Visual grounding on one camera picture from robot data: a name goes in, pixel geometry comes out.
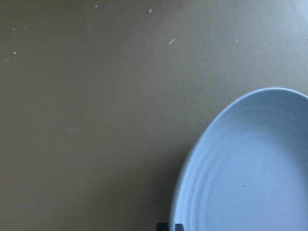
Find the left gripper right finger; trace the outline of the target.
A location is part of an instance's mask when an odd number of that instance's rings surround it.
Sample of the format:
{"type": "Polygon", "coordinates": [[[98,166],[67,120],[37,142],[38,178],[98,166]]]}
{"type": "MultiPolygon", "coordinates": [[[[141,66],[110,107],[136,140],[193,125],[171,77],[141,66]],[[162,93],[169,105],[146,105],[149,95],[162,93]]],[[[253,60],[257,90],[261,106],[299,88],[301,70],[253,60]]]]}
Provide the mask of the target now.
{"type": "Polygon", "coordinates": [[[174,231],[184,231],[184,226],[181,223],[177,223],[174,226],[174,231]]]}

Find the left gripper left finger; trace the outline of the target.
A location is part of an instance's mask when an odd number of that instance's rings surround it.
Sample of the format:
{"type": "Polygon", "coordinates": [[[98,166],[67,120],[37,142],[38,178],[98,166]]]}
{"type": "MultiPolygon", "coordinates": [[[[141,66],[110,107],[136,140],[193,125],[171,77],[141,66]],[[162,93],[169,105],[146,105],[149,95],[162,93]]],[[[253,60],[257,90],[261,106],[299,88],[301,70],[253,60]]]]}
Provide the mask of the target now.
{"type": "Polygon", "coordinates": [[[157,223],[156,231],[168,231],[168,223],[165,222],[157,223]]]}

